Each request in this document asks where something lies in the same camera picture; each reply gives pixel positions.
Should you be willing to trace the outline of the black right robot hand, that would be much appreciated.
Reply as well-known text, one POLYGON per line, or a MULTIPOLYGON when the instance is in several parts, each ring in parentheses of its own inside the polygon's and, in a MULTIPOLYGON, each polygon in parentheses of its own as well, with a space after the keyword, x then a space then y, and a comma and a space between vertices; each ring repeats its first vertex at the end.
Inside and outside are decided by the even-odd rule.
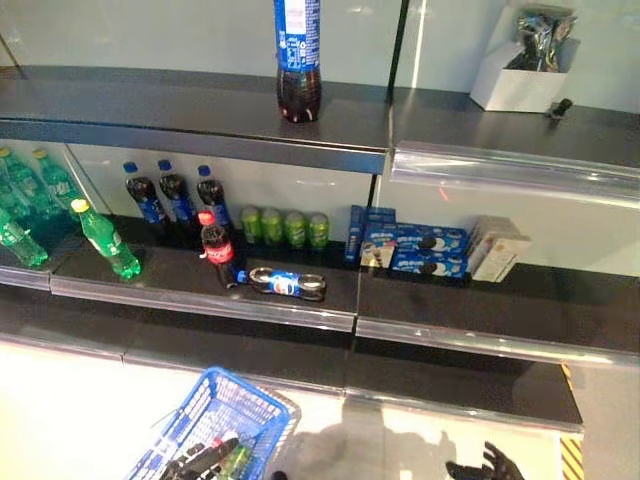
POLYGON ((445 468, 448 475, 456 480, 524 480, 516 463, 491 442, 484 442, 483 457, 485 463, 481 467, 447 461, 445 468))

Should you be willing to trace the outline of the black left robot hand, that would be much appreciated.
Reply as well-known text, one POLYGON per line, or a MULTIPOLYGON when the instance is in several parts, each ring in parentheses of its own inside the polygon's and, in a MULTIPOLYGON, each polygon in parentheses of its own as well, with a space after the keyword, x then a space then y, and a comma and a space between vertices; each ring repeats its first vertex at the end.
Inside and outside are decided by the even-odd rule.
POLYGON ((225 441, 216 440, 208 446, 197 443, 177 460, 169 461, 160 479, 211 479, 221 470, 222 462, 239 445, 237 437, 225 441))

